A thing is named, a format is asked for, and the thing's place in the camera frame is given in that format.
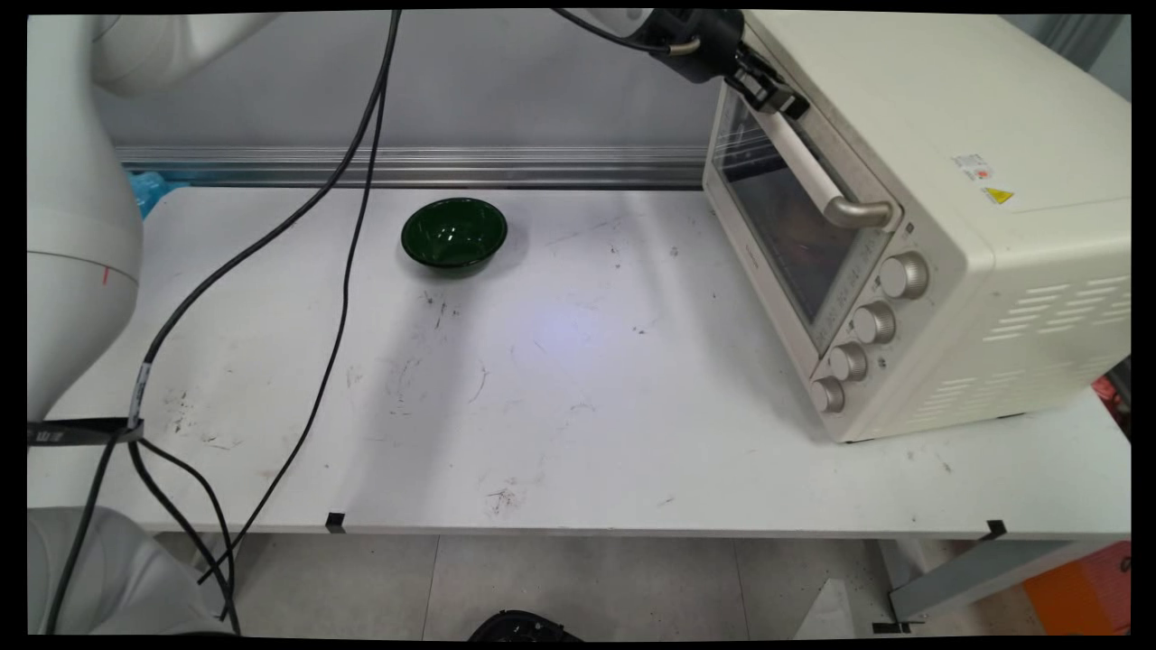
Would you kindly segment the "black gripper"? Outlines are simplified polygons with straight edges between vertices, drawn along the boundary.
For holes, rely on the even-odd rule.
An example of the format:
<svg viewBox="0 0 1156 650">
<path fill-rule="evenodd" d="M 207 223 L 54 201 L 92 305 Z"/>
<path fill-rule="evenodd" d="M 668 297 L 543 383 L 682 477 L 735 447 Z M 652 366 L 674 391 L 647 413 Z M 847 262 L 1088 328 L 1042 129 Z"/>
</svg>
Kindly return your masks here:
<svg viewBox="0 0 1156 650">
<path fill-rule="evenodd" d="M 744 25 L 740 9 L 653 9 L 647 19 L 647 44 L 676 49 L 698 42 L 697 49 L 689 53 L 655 56 L 655 59 L 694 84 L 725 77 L 748 108 L 763 115 L 801 119 L 810 108 L 809 99 L 793 89 L 757 51 L 743 44 L 742 61 L 738 61 Z"/>
</svg>

